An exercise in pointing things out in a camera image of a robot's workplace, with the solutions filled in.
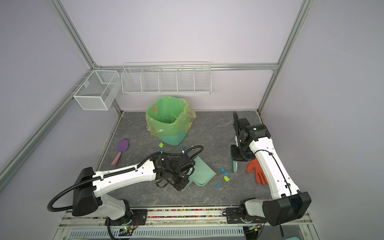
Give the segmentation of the green hand brush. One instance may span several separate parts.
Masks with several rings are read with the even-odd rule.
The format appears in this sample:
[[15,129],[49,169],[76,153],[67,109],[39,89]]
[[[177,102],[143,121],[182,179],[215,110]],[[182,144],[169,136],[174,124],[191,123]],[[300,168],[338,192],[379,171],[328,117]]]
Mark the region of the green hand brush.
[[238,171],[238,161],[232,161],[232,173],[236,173]]

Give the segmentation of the green dustpan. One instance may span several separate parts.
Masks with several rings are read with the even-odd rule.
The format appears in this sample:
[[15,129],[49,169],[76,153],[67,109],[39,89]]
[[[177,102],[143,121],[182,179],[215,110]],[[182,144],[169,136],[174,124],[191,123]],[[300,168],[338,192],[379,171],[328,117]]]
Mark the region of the green dustpan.
[[200,158],[195,158],[195,171],[189,176],[187,187],[194,183],[197,186],[205,186],[216,173]]

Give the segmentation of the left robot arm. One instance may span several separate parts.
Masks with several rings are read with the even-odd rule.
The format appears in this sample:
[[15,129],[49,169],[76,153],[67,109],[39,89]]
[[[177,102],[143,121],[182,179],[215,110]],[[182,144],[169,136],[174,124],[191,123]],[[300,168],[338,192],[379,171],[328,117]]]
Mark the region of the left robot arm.
[[132,217],[129,202],[117,200],[109,193],[142,182],[155,182],[157,187],[165,181],[177,191],[182,191],[195,172],[195,158],[204,150],[193,146],[180,154],[155,152],[138,164],[109,171],[85,168],[75,184],[53,197],[49,212],[71,211],[74,217],[108,217],[127,220]]

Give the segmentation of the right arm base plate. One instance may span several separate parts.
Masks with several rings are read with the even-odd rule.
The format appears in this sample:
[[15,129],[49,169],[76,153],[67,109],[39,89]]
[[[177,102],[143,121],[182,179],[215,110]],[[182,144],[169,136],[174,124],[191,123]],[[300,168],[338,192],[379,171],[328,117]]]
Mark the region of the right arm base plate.
[[250,216],[248,219],[242,217],[239,207],[225,208],[222,215],[226,218],[228,224],[264,224],[267,222],[262,217]]

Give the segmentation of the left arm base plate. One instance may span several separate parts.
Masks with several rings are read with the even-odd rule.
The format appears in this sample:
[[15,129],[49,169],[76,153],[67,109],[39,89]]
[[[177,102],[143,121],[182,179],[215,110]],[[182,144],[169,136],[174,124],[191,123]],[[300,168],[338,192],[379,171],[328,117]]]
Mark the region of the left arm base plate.
[[133,209],[129,217],[123,216],[117,220],[111,220],[110,226],[143,226],[146,224],[147,209]]

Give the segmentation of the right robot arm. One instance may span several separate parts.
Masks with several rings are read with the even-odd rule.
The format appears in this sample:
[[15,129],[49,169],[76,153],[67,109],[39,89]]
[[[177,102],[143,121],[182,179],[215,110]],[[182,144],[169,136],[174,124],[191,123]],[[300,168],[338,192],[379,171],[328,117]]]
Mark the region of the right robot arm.
[[250,223],[263,218],[271,226],[298,220],[304,216],[312,199],[294,183],[280,160],[266,125],[251,125],[233,113],[235,141],[231,145],[233,172],[239,162],[255,162],[261,183],[269,186],[270,200],[248,199],[239,206],[241,220]]

